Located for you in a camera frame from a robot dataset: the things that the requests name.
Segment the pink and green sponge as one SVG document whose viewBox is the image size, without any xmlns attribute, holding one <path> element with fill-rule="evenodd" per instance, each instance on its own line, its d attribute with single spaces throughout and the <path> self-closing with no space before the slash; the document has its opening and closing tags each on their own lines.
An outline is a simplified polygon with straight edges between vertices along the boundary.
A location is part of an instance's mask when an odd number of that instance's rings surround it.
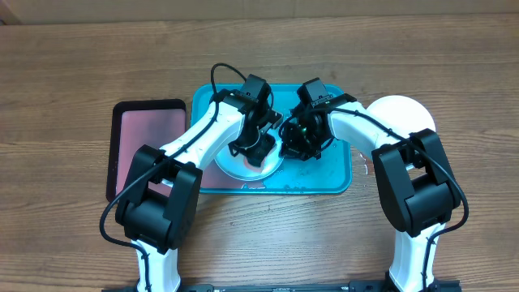
<svg viewBox="0 0 519 292">
<path fill-rule="evenodd" d="M 249 169 L 249 170 L 252 170 L 252 171 L 255 171 L 255 172 L 260 172 L 264 169 L 264 163 L 265 163 L 265 160 L 258 160 L 258 159 L 255 159 L 255 158 L 249 158 L 249 157 L 245 157 L 244 160 L 244 165 Z"/>
</svg>

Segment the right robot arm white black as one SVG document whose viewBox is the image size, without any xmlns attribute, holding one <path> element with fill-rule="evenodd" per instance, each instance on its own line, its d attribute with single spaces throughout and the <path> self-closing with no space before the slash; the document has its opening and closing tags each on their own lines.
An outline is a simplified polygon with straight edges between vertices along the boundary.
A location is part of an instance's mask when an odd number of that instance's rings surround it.
<svg viewBox="0 0 519 292">
<path fill-rule="evenodd" d="M 332 139 L 345 141 L 373 163 L 380 205 L 396 230 L 392 264 L 374 291 L 458 291 L 432 269 L 439 236 L 453 210 L 468 203 L 454 178 L 427 109 L 404 96 L 380 98 L 364 107 L 349 94 L 304 97 L 279 128 L 282 153 L 302 161 L 317 157 Z"/>
</svg>

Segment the white plate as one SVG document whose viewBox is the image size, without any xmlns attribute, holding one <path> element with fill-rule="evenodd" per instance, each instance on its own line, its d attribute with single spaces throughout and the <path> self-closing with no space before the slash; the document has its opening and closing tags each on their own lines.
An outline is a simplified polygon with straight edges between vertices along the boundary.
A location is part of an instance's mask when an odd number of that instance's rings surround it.
<svg viewBox="0 0 519 292">
<path fill-rule="evenodd" d="M 381 97 L 367 107 L 367 112 L 378 122 L 403 137 L 424 129 L 436 131 L 434 119 L 427 108 L 410 97 L 401 95 Z"/>
</svg>

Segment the light blue plate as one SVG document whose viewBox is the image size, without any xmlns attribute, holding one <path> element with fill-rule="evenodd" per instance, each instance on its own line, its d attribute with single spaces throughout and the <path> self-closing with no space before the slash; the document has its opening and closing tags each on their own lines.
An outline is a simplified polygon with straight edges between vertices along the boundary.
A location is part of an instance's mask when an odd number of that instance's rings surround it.
<svg viewBox="0 0 519 292">
<path fill-rule="evenodd" d="M 242 154 L 238 154 L 236 157 L 233 157 L 230 154 L 230 150 L 228 148 L 221 150 L 217 154 L 215 158 L 216 164 L 225 174 L 238 180 L 249 182 L 267 178 L 273 174 L 283 162 L 283 157 L 280 156 L 280 136 L 277 134 L 276 130 L 269 130 L 267 135 L 274 138 L 275 144 L 268 155 L 261 162 L 260 167 L 251 165 L 247 161 L 246 157 Z"/>
</svg>

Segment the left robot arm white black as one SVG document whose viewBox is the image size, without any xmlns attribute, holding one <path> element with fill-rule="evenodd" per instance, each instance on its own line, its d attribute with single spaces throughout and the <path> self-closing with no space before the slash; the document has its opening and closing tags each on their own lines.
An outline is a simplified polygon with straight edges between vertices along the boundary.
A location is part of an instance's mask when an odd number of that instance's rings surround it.
<svg viewBox="0 0 519 292">
<path fill-rule="evenodd" d="M 269 131 L 282 123 L 267 102 L 229 95 L 212 101 L 202 118 L 160 148 L 141 146 L 123 189 L 109 207 L 138 256 L 135 291 L 177 291 L 178 249 L 195 219 L 204 169 L 228 146 L 259 168 L 275 145 Z"/>
</svg>

